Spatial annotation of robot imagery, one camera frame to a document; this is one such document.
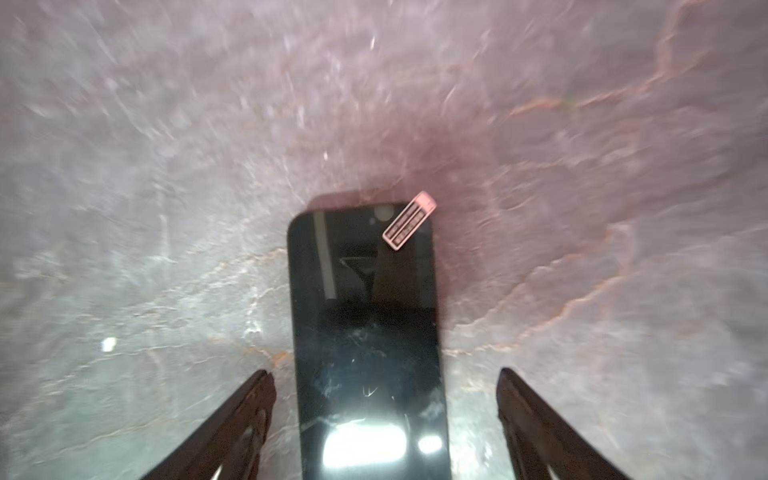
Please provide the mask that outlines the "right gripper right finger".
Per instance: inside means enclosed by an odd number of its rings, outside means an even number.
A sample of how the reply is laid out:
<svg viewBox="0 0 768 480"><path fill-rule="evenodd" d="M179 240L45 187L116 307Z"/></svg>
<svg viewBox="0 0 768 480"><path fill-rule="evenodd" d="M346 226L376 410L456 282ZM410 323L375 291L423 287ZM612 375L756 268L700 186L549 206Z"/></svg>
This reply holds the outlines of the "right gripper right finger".
<svg viewBox="0 0 768 480"><path fill-rule="evenodd" d="M496 399L516 478L628 479L510 368Z"/></svg>

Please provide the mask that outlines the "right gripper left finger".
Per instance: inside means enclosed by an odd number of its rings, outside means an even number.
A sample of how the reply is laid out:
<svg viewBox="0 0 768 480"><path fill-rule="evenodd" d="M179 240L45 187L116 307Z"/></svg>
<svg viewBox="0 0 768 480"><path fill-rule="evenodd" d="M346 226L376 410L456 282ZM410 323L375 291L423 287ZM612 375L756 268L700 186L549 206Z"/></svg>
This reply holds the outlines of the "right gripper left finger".
<svg viewBox="0 0 768 480"><path fill-rule="evenodd" d="M258 370L146 479L256 479L277 392Z"/></svg>

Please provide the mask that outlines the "phone with white sticker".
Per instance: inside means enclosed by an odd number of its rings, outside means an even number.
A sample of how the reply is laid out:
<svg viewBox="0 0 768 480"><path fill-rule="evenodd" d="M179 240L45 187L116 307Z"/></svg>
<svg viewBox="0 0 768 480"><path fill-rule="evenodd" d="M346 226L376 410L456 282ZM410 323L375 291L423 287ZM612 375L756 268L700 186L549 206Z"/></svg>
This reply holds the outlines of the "phone with white sticker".
<svg viewBox="0 0 768 480"><path fill-rule="evenodd" d="M435 200L315 210L287 231L306 479L451 475Z"/></svg>

